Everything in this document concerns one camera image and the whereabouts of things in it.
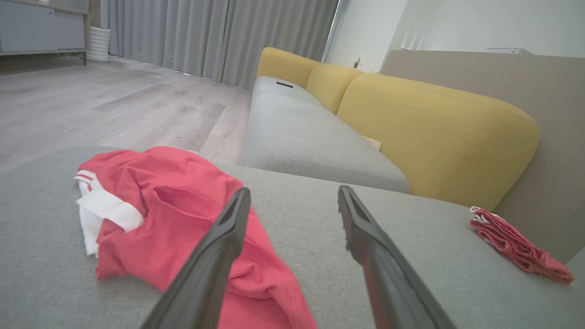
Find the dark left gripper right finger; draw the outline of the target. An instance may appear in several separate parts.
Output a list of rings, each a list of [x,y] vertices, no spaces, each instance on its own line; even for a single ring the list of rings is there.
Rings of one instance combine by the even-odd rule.
[[[338,189],[346,248],[362,267],[378,329],[453,329],[453,321],[356,192]]]

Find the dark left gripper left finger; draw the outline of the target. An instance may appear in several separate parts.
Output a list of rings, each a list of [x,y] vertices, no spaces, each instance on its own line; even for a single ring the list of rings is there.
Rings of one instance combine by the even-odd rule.
[[[232,264],[240,256],[250,211],[250,190],[238,189],[199,241],[144,329],[215,329]]]

